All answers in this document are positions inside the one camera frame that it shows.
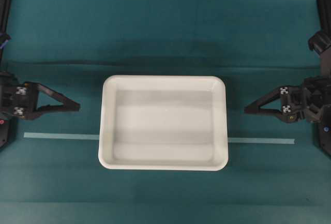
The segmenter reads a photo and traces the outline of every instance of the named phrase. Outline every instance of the table surface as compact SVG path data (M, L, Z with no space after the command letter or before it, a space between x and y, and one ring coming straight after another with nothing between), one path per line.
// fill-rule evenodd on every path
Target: table surface
M316 127L243 114L271 89L318 75L307 46L318 29L315 0L12 0L3 66L81 110L12 125L0 152L1 220L329 223L331 160ZM217 76L229 137L295 144L231 143L218 172L132 171L102 167L96 140L24 138L97 135L102 84L114 74Z

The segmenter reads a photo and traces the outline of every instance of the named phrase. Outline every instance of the white tray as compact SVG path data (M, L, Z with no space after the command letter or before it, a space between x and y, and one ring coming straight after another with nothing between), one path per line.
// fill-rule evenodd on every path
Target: white tray
M216 77L109 77L99 161L108 169L220 170L228 162L226 110Z

